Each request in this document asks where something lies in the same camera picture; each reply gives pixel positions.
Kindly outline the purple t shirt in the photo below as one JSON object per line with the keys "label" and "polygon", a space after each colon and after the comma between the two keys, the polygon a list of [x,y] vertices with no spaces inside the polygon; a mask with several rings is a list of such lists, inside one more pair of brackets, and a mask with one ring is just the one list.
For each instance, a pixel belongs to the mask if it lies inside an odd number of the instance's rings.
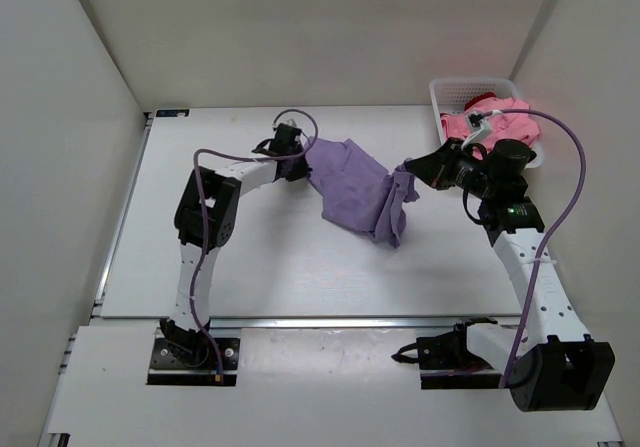
{"label": "purple t shirt", "polygon": [[351,139],[317,139],[306,160],[324,220],[374,243],[401,245],[404,205],[419,199],[413,174],[403,166],[388,170]]}

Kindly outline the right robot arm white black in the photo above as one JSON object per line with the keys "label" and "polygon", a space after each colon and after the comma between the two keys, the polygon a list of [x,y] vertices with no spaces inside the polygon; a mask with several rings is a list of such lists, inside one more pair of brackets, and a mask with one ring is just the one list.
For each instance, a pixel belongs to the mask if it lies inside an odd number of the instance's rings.
{"label": "right robot arm white black", "polygon": [[536,153],[517,140],[492,150],[447,140],[405,170],[435,190],[458,187],[481,203],[472,222],[484,228],[521,306],[509,328],[489,317],[466,318],[451,331],[419,337],[393,360],[416,364],[424,389],[504,388],[523,412],[589,411],[615,363],[579,319],[546,247],[548,229],[527,196],[523,177]]}

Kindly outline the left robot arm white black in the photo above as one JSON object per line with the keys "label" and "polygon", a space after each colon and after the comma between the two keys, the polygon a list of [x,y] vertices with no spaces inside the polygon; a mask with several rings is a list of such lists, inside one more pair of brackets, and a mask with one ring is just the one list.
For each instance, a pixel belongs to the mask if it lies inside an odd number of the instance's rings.
{"label": "left robot arm white black", "polygon": [[233,159],[220,169],[194,167],[178,204],[174,226],[180,243],[180,274],[174,309],[160,322],[173,355],[188,368],[224,371],[223,353],[210,332],[210,292],[217,257],[234,232],[240,199],[262,186],[309,176],[304,136],[294,121],[279,122],[253,159]]}

